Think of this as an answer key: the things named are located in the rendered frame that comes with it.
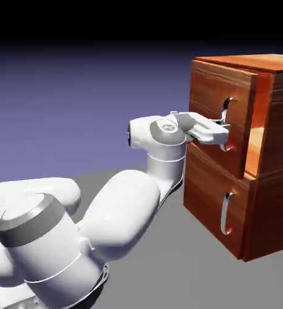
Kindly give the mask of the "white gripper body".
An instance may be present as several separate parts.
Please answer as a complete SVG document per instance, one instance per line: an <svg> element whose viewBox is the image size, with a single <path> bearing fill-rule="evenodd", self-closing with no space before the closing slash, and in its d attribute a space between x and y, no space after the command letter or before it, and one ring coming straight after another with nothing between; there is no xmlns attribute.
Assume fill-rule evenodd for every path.
<svg viewBox="0 0 283 309"><path fill-rule="evenodd" d="M187 134L198 140L201 144L220 145L228 141L230 125L218 124L195 112L188 112L192 119L192 127Z"/></svg>

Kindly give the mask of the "reddish wooden cabinet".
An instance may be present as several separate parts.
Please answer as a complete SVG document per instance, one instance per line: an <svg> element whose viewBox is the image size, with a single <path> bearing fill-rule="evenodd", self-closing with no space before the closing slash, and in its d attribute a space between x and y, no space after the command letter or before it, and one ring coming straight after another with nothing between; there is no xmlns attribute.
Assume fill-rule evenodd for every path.
<svg viewBox="0 0 283 309"><path fill-rule="evenodd" d="M251 175L256 184L247 209L241 260L251 261L283 250L283 55L194 60L258 75L244 169L244 175Z"/></svg>

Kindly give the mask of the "wooden drawer front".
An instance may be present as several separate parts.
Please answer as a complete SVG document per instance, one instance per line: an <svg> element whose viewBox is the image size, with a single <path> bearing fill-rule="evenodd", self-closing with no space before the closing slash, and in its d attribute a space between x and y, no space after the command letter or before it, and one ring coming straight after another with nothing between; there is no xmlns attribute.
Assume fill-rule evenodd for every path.
<svg viewBox="0 0 283 309"><path fill-rule="evenodd" d="M184 207L240 260L243 259L247 209L255 184L256 179L251 175L246 173L242 179L237 179L198 146L188 145ZM226 227L232 228L232 232L223 235L220 229L221 207L227 192L233 192L226 220Z"/></svg>
<svg viewBox="0 0 283 309"><path fill-rule="evenodd" d="M192 62L189 110L209 119L221 119L224 102L231 97L225 123L231 126L226 151L218 145L197 146L237 179L244 169L252 123L258 75L226 66Z"/></svg>

